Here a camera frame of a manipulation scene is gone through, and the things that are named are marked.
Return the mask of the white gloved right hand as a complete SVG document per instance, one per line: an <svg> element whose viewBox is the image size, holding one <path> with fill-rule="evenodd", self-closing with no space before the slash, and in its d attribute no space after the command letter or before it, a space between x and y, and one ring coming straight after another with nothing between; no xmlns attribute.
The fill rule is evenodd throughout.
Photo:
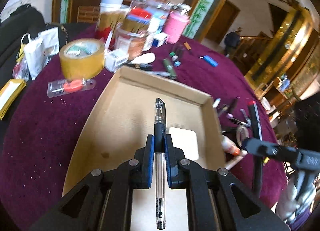
<svg viewBox="0 0 320 231"><path fill-rule="evenodd" d="M285 223L293 223L295 219L315 199L316 188L314 185L315 174L307 174L306 171L295 171L283 190L276 205L276 214Z"/></svg>

